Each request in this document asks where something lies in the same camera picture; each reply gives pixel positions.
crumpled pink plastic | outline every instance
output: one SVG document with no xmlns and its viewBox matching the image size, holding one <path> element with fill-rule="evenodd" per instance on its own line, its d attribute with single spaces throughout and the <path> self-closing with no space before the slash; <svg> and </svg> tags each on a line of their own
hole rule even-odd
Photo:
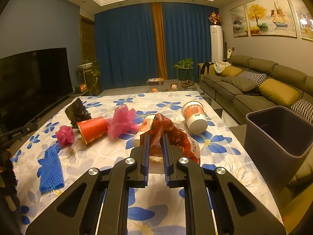
<svg viewBox="0 0 313 235">
<path fill-rule="evenodd" d="M 58 143 L 61 147 L 71 145 L 74 143 L 73 129 L 69 126 L 62 125 L 55 135 L 57 136 Z"/>
<path fill-rule="evenodd" d="M 108 135 L 111 139 L 118 138 L 122 133 L 136 134 L 139 126 L 133 121 L 136 118 L 134 109 L 128 110 L 126 104 L 117 107 L 114 111 L 112 121 L 108 124 Z"/>
</svg>

paper cup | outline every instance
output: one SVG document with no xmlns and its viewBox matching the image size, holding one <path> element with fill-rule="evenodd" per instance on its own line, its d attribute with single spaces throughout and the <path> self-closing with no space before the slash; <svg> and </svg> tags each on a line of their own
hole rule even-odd
<svg viewBox="0 0 313 235">
<path fill-rule="evenodd" d="M 108 132 L 108 123 L 104 117 L 78 122 L 77 125 L 86 145 Z"/>
<path fill-rule="evenodd" d="M 182 115 L 190 133 L 199 134 L 208 127 L 203 105 L 198 101 L 189 101 L 182 107 Z"/>
<path fill-rule="evenodd" d="M 143 122 L 142 122 L 142 124 L 141 124 L 141 126 L 139 128 L 139 131 L 137 132 L 137 134 L 134 137 L 133 147 L 139 147 L 140 146 L 140 135 L 142 135 L 145 132 L 150 130 L 150 127 L 151 127 L 151 125 L 153 123 L 154 117 L 155 117 L 155 114 L 147 115 L 145 117 L 145 119 L 143 120 Z"/>
</svg>

blue knitted cloth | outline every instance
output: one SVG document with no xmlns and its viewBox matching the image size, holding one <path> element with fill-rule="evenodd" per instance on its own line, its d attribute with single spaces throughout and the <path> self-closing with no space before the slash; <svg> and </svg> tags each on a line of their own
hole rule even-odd
<svg viewBox="0 0 313 235">
<path fill-rule="evenodd" d="M 64 178 L 58 153 L 60 146 L 54 144 L 44 152 L 44 159 L 38 160 L 41 167 L 37 176 L 40 177 L 39 190 L 42 194 L 64 187 Z"/>
</svg>

gray trash can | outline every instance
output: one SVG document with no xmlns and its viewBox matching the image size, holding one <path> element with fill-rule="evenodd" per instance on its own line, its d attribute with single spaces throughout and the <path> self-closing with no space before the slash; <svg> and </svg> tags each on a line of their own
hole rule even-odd
<svg viewBox="0 0 313 235">
<path fill-rule="evenodd" d="M 277 195 L 297 173 L 313 144 L 313 124 L 275 106 L 246 115 L 244 148 Z"/>
</svg>

blue curtain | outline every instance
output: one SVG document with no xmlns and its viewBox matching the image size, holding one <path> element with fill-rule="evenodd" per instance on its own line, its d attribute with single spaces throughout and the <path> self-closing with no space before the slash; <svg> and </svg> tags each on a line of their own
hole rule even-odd
<svg viewBox="0 0 313 235">
<path fill-rule="evenodd" d="M 173 68 L 179 60 L 192 58 L 193 78 L 198 82 L 198 63 L 211 61 L 209 14 L 214 7 L 189 3 L 162 3 L 167 75 L 177 78 Z"/>
<path fill-rule="evenodd" d="M 158 76 L 150 4 L 96 14 L 94 40 L 103 89 L 144 84 Z"/>
</svg>

